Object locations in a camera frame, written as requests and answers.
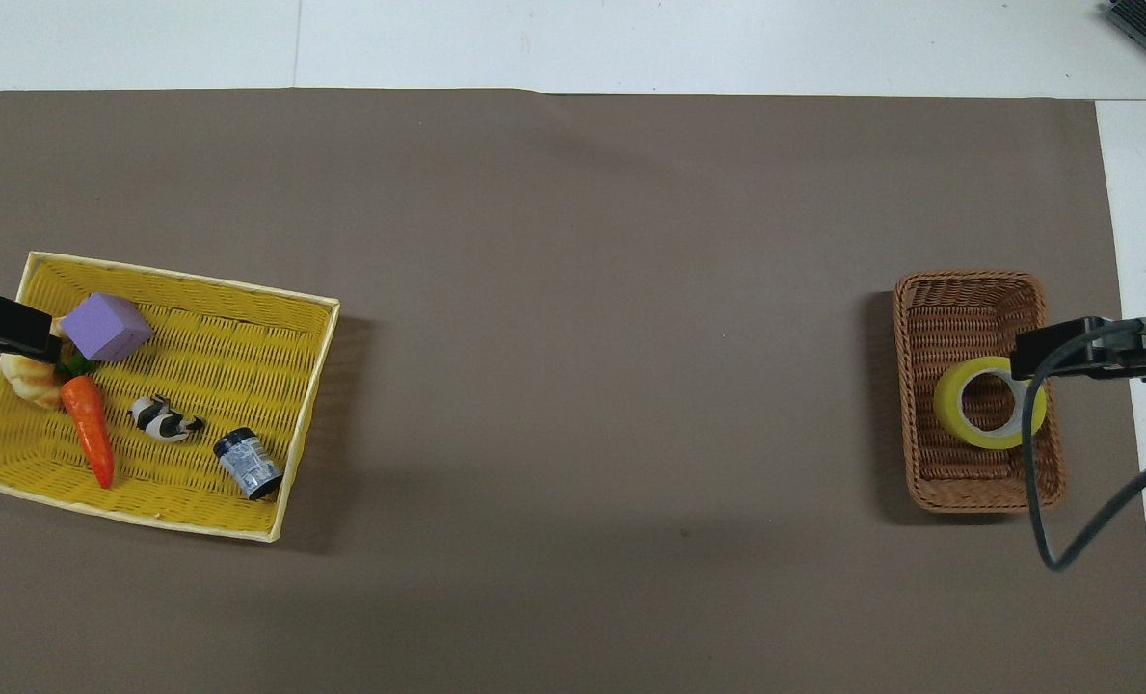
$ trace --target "brown wicker basket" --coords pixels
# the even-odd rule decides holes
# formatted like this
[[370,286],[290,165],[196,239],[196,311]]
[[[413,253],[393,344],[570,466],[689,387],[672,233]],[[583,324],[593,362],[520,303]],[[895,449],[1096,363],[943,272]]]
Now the brown wicker basket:
[[[1027,508],[1022,449],[986,451],[943,429],[933,389],[945,369],[976,356],[1008,356],[1018,333],[1045,324],[1044,290],[1019,271],[933,271],[903,277],[894,290],[902,442],[912,499],[937,513],[1018,513]],[[1035,436],[1041,505],[1065,492],[1065,468],[1052,389],[1047,419]],[[971,383],[961,408],[982,429],[1013,411],[996,379]]]

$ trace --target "croissant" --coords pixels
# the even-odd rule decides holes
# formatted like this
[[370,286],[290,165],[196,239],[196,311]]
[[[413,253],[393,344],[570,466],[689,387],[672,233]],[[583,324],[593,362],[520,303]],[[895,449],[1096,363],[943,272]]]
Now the croissant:
[[[53,320],[49,324],[49,333],[54,338],[66,338],[62,326],[57,323],[61,320]],[[0,356],[0,372],[11,384],[11,391],[32,404],[42,405],[53,410],[63,408],[63,399],[60,394],[62,384],[54,374],[54,364],[44,364],[29,356],[2,355]]]

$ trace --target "wicker basket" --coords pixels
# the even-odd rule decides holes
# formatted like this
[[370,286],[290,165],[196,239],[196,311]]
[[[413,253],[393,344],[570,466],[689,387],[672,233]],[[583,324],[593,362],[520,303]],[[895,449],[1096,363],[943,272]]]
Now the wicker basket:
[[[986,451],[956,439],[936,420],[933,389],[945,369],[976,356],[1008,356],[1018,333],[1044,322],[1044,291],[1026,273],[917,273],[898,282],[894,339],[906,488],[921,508],[939,513],[1027,508],[1022,449]],[[982,429],[995,429],[1014,404],[999,380],[979,379],[961,405]],[[1035,464],[1041,504],[1057,504],[1065,492],[1065,468],[1050,389],[1047,418],[1035,436]]]
[[[31,253],[17,300],[63,315],[93,291],[136,303],[154,337],[93,373],[107,404],[115,484],[101,489],[65,412],[17,399],[0,378],[0,491],[168,530],[272,542],[281,536],[339,302],[176,271]],[[160,393],[207,429],[166,444],[126,412]],[[283,470],[275,496],[248,502],[212,444],[250,426]]]

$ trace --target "can label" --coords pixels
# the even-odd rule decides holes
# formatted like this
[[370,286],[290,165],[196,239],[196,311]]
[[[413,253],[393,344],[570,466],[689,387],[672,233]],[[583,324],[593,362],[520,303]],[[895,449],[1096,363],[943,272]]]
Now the can label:
[[256,490],[261,484],[282,476],[282,472],[276,470],[273,458],[254,435],[233,444],[220,460],[221,466],[228,471],[230,478],[234,478],[234,482],[238,483],[248,497],[254,497]]

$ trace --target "white floor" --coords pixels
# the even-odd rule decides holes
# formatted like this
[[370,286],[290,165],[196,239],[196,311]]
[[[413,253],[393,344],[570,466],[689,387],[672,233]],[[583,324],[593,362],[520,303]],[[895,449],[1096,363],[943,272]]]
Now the white floor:
[[[1146,53],[1108,25],[1102,6],[0,0],[0,88],[1094,98],[1124,313],[1146,315]],[[1132,394],[1146,462],[1146,386]]]

